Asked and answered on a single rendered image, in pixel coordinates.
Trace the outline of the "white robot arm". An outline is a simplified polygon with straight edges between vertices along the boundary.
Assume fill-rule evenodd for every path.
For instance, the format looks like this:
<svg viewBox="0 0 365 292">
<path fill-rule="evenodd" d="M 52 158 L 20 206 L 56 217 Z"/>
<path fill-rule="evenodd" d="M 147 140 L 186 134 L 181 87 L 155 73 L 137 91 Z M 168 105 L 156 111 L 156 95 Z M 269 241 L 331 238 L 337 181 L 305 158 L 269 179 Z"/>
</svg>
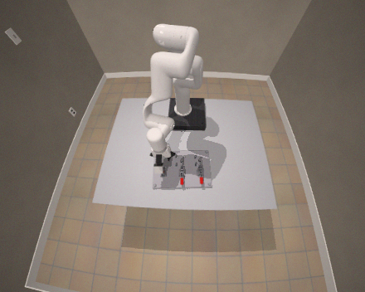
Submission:
<svg viewBox="0 0 365 292">
<path fill-rule="evenodd" d="M 169 147 L 165 139 L 175 123 L 172 118 L 153 114 L 152 105 L 170 99 L 174 86 L 175 113 L 181 116 L 190 114 L 189 89 L 198 90 L 202 86 L 203 60 L 195 56 L 199 32 L 194 27 L 158 24 L 153 29 L 153 39 L 168 52 L 157 52 L 151 57 L 152 94 L 144 104 L 143 117 L 145 127 L 150 129 L 147 139 L 153 151 L 163 153 Z"/>
</svg>

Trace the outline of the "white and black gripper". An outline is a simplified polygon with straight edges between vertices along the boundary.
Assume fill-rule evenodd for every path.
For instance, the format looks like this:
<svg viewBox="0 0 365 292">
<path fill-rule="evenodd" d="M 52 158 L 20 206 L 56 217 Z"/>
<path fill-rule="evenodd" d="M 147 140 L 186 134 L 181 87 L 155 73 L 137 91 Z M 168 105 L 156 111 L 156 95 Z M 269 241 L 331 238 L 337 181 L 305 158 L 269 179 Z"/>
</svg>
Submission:
<svg viewBox="0 0 365 292">
<path fill-rule="evenodd" d="M 169 159 L 171 159 L 172 156 L 175 155 L 174 152 L 171 151 L 171 148 L 170 146 L 167 147 L 167 149 L 163 152 L 163 153 L 155 153 L 153 150 L 152 150 L 152 153 L 150 154 L 150 156 L 152 157 L 155 157 L 156 158 L 156 154 L 162 154 L 162 158 L 168 158 L 168 161 Z"/>
</svg>

